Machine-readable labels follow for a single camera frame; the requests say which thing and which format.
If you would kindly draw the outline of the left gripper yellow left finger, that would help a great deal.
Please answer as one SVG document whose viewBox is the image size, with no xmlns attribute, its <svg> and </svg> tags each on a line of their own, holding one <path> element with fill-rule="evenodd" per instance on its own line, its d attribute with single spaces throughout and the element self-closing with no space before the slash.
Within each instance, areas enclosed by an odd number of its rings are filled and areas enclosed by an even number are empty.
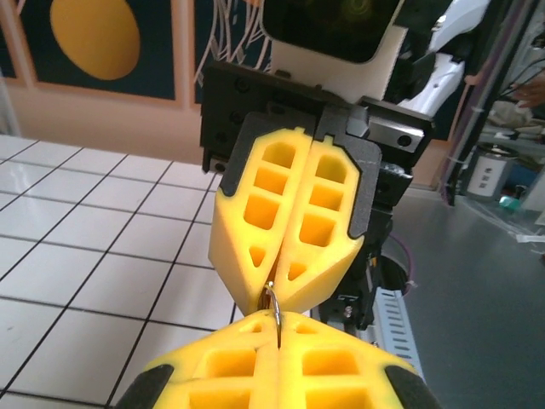
<svg viewBox="0 0 545 409">
<path fill-rule="evenodd" d="M 251 408 L 257 377 L 274 383 L 277 328 L 262 310 L 152 360 L 116 408 Z"/>
</svg>

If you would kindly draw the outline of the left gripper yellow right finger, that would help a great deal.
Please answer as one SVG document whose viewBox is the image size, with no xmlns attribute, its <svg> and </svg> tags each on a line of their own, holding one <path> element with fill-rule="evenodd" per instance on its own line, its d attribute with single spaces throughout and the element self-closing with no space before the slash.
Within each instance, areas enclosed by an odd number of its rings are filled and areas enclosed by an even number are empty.
<svg viewBox="0 0 545 409">
<path fill-rule="evenodd" d="M 282 314 L 279 408 L 439 408 L 415 367 L 297 313 Z"/>
</svg>

